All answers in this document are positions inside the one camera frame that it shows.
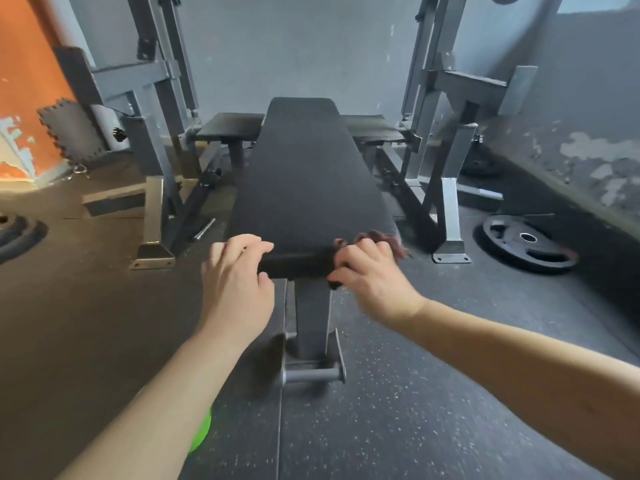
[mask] finger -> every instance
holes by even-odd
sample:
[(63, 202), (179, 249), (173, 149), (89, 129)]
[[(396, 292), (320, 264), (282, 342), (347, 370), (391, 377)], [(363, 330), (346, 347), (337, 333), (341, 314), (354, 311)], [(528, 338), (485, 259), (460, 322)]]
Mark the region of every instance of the finger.
[(229, 266), (237, 261), (247, 246), (260, 242), (261, 237), (253, 234), (240, 234), (227, 241), (225, 249), (222, 251), (221, 261), (223, 265)]
[(336, 269), (348, 266), (352, 270), (364, 274), (371, 267), (373, 259), (367, 256), (362, 249), (352, 244), (339, 250), (333, 257), (333, 263)]
[(224, 242), (214, 242), (211, 246), (211, 249), (209, 249), (209, 262), (211, 263), (212, 266), (215, 266), (218, 264), (218, 261), (220, 261), (220, 256), (222, 256), (222, 252), (225, 250), (225, 243)]
[(251, 273), (258, 272), (258, 264), (263, 254), (271, 252), (273, 243), (268, 241), (260, 241), (247, 246), (242, 256), (238, 258), (238, 264), (248, 269)]
[(264, 271), (258, 274), (258, 288), (265, 294), (274, 295), (275, 293), (275, 284)]
[(348, 289), (353, 290), (356, 282), (362, 277), (362, 275), (356, 273), (354, 270), (348, 267), (341, 267), (332, 271), (326, 279), (334, 283), (342, 283)]
[(367, 256), (376, 261), (382, 260), (382, 254), (380, 254), (380, 250), (376, 246), (376, 243), (373, 242), (370, 238), (366, 237), (360, 242), (356, 244), (361, 250), (363, 250)]
[(394, 258), (394, 252), (391, 249), (391, 245), (389, 245), (387, 241), (377, 242), (376, 247), (380, 251), (380, 254), (382, 254), (382, 256), (384, 256), (385, 258), (391, 260)]

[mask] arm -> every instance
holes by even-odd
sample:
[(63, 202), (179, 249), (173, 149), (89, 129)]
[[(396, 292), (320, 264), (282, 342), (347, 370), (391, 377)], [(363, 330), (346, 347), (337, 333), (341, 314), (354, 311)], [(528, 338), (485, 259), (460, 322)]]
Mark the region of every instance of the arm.
[(640, 477), (638, 367), (423, 298), (386, 242), (349, 246), (335, 264), (329, 280), (354, 291), (373, 319), (475, 380), (594, 468), (617, 479)]
[(245, 348), (273, 311), (273, 282), (257, 274), (273, 248), (240, 235), (215, 243), (202, 266), (198, 330), (59, 480), (178, 478), (191, 441)]

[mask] forearm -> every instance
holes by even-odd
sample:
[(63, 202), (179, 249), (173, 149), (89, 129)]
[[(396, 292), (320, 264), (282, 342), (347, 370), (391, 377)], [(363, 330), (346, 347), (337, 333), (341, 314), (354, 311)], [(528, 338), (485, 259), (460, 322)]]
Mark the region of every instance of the forearm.
[(244, 350), (202, 334), (189, 339), (60, 480), (173, 480), (198, 427)]
[(640, 369), (432, 301), (398, 331), (592, 466), (640, 476)]

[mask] green object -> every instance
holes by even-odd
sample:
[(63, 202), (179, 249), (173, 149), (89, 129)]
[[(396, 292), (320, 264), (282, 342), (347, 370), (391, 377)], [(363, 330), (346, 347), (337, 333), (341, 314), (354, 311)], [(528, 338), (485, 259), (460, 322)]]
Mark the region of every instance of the green object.
[(193, 438), (189, 453), (191, 453), (193, 450), (195, 450), (198, 446), (202, 444), (202, 442), (204, 441), (204, 438), (207, 437), (207, 433), (209, 432), (210, 427), (211, 427), (211, 410), (207, 412), (207, 415), (205, 416), (204, 421), (200, 425), (200, 428), (196, 433), (196, 436)]

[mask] left hand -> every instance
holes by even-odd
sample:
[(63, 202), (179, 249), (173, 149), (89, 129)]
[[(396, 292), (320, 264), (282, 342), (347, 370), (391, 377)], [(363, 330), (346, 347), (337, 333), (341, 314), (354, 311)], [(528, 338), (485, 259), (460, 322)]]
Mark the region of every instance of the left hand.
[(212, 245), (210, 258), (202, 263), (199, 332), (222, 336), (244, 348), (260, 335), (275, 298), (273, 282), (267, 273), (258, 274), (258, 264), (272, 249), (272, 242), (252, 234)]

